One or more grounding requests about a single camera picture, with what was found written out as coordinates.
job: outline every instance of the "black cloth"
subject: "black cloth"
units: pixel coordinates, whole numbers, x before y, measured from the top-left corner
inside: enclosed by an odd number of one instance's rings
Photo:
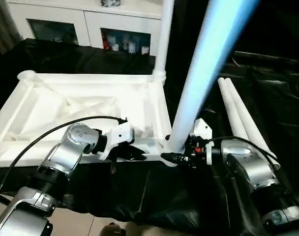
[[[28,69],[38,73],[150,74],[153,58],[25,40],[0,58],[0,108],[15,88],[17,74]],[[245,68],[234,68],[229,74],[299,193],[299,76]],[[167,70],[165,94],[172,122],[184,79]],[[199,117],[213,129],[214,137],[231,134],[217,83]],[[35,168],[15,168],[4,192],[14,195]],[[0,179],[5,171],[0,168]],[[62,206],[197,235],[265,235],[244,179],[224,166],[188,169],[160,162],[119,163],[117,173],[111,175],[109,163],[80,165]]]

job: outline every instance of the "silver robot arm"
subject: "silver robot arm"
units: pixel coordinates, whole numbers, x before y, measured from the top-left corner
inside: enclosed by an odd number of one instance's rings
[[[237,140],[223,139],[220,148],[209,142],[211,136],[205,132],[205,123],[195,122],[184,153],[163,153],[161,157],[179,165],[226,164],[239,170],[249,183],[249,197],[258,210],[266,229],[279,232],[286,228],[295,235],[292,229],[299,226],[299,206],[287,194],[282,181],[276,174],[280,169],[277,162],[268,162],[263,154],[252,145]]]
[[[128,122],[105,135],[81,123],[70,125],[28,185],[18,191],[0,216],[0,236],[49,236],[53,226],[47,217],[52,215],[58,201],[62,200],[82,155],[92,152],[104,160],[112,148],[133,139],[133,128]]]

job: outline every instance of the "white tray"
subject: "white tray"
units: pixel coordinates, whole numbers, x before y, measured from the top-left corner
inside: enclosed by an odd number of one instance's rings
[[[87,116],[127,118],[136,134],[134,146],[151,157],[160,155],[171,132],[161,82],[151,75],[37,74],[23,71],[0,110],[0,167],[7,167],[31,141],[49,129]],[[83,123],[107,132],[118,123],[95,119]],[[31,148],[17,166],[39,165],[66,128]],[[97,162],[85,155],[82,163]]]

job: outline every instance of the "white tube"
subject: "white tube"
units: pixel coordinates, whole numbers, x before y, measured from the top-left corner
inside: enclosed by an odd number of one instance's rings
[[[250,113],[248,112],[245,104],[243,103],[242,99],[240,98],[233,82],[230,78],[225,79],[227,89],[229,90],[232,99],[234,101],[234,104],[237,108],[237,111],[239,113],[239,117],[242,121],[242,124],[247,132],[248,138],[251,142],[253,142],[258,147],[262,148],[265,151],[268,151],[269,153],[273,154],[266,141],[262,137],[258,127],[256,126],[254,120],[252,119]]]
[[[209,1],[165,152],[182,152],[214,79],[257,2]]]
[[[173,18],[175,0],[163,0],[163,16],[160,24],[158,51],[153,70],[154,79],[166,80],[166,58],[168,51],[171,21]]]
[[[233,135],[249,140],[224,78],[219,78],[217,82],[223,97]]]

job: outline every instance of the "white cabinet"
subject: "white cabinet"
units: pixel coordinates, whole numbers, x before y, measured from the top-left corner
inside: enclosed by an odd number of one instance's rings
[[[139,50],[142,46],[149,47],[150,55],[157,54],[160,20],[87,11],[85,18],[92,47],[104,48],[102,32],[112,31],[114,40],[117,35],[115,43],[119,47],[122,47],[123,40],[126,40],[124,37],[127,36],[127,40],[134,41]]]
[[[90,46],[84,12],[80,10],[9,3],[21,36]]]
[[[100,0],[7,0],[21,36],[81,46],[127,50],[156,56],[163,0],[122,0],[103,7]]]

